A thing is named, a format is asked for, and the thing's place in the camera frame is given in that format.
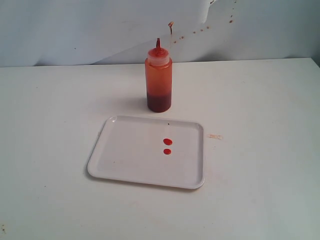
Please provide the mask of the red sauce squeeze bottle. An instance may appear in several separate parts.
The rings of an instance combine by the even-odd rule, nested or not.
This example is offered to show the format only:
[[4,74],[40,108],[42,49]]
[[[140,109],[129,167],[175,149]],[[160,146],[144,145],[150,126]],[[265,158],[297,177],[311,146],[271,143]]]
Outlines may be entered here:
[[155,113],[167,111],[172,104],[173,61],[170,52],[156,39],[144,62],[147,107]]

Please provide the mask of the white rectangular plastic tray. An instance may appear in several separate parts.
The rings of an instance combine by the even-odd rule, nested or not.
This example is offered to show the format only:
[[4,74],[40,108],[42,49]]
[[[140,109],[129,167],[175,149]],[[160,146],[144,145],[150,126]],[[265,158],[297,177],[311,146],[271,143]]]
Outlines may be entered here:
[[94,144],[87,172],[103,180],[198,189],[205,181],[204,129],[192,121],[112,116]]

